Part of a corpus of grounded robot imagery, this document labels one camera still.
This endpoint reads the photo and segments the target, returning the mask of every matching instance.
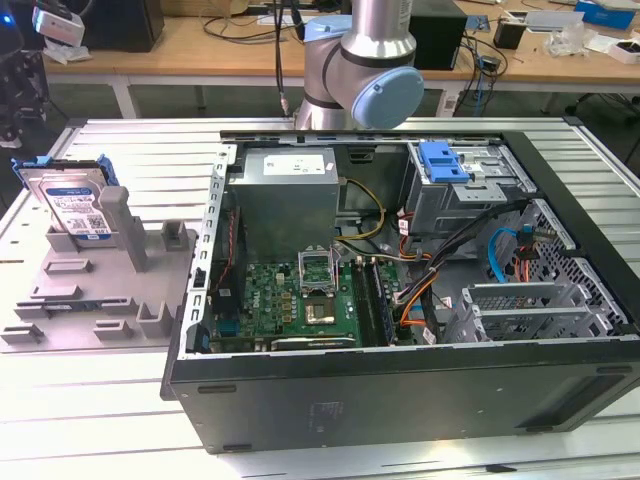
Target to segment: computer tower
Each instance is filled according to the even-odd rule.
[[[86,0],[67,2],[80,12]],[[149,52],[164,28],[160,0],[96,0],[83,17],[83,45],[89,50]]]
[[[413,2],[409,32],[418,43],[418,70],[453,70],[467,15],[452,0]]]

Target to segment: green circuit board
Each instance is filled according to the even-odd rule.
[[[307,268],[305,281],[323,280],[325,274],[326,268]],[[399,287],[393,264],[381,264],[380,276],[391,298]],[[336,335],[353,338],[356,346],[362,346],[348,263],[341,264],[337,280],[334,298],[322,295],[303,298],[297,263],[249,265],[239,335]]]

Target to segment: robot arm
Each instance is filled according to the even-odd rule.
[[[417,109],[424,80],[413,68],[413,0],[354,0],[353,15],[317,17],[305,36],[300,130],[395,128]]]

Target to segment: yellow wire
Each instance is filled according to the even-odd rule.
[[[374,202],[376,202],[376,205],[378,205],[378,210],[380,210],[380,220],[378,220],[378,224],[376,225],[376,228],[374,228],[370,232],[359,233],[358,235],[341,235],[339,237],[336,237],[336,240],[364,240],[369,237],[373,237],[374,235],[377,235],[378,232],[380,232],[380,230],[382,230],[382,227],[384,226],[385,213],[384,213],[384,207],[382,206],[382,202],[378,199],[378,197],[375,196],[375,194],[371,190],[369,190],[359,181],[354,180],[352,178],[347,178],[347,183],[353,183],[355,185],[358,185],[362,190],[367,192],[367,194],[373,199]]]

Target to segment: slotted metal surface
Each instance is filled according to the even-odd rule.
[[[581,129],[561,120],[424,119],[404,127],[440,132],[524,131],[532,140],[545,142],[540,147],[544,158],[552,166],[554,161],[565,163],[558,168],[567,175],[574,172],[567,171],[566,162],[573,161],[595,161],[609,165],[611,172],[619,171],[611,167],[615,162],[605,149],[594,147]],[[156,219],[163,214],[164,218],[198,216],[193,208],[205,204],[208,179],[171,174],[179,173],[184,165],[212,165],[211,147],[203,145],[218,142],[221,129],[288,128],[288,122],[270,119],[260,123],[238,119],[91,121],[79,131],[66,132],[53,152],[69,159],[84,159],[86,152],[97,150],[111,156],[118,175],[124,168],[123,178],[130,173],[134,179],[134,213],[145,220],[145,227],[159,228]],[[118,147],[128,142],[131,149]],[[173,146],[159,148],[163,142]],[[563,142],[563,148],[554,142]],[[578,147],[564,148],[565,142]],[[155,172],[156,166],[165,168]],[[149,171],[138,167],[149,167]],[[585,206],[590,213],[604,213],[606,218],[615,212],[634,212],[633,203],[625,203],[638,196],[631,180],[603,184],[596,178],[602,170],[590,172],[594,173],[591,181],[586,178],[586,182],[569,185],[580,201],[591,202]],[[192,228],[199,228],[201,218],[193,221]],[[12,315],[12,306],[28,288],[31,272],[48,249],[43,236],[47,224],[48,213],[26,193],[0,222],[0,278],[11,279],[2,282],[0,321]],[[602,230],[616,245],[640,245],[640,228],[634,224],[608,223]],[[640,262],[633,265],[640,274]],[[155,479],[184,477],[185,472],[207,472],[225,480],[373,475],[385,479],[493,478],[495,474],[485,466],[496,464],[516,469],[500,474],[505,480],[634,478],[640,471],[640,390],[567,434],[213,457],[205,453],[180,404],[158,400],[165,358],[165,352],[0,356],[3,478],[72,479],[87,472],[100,478],[130,478],[138,469]]]

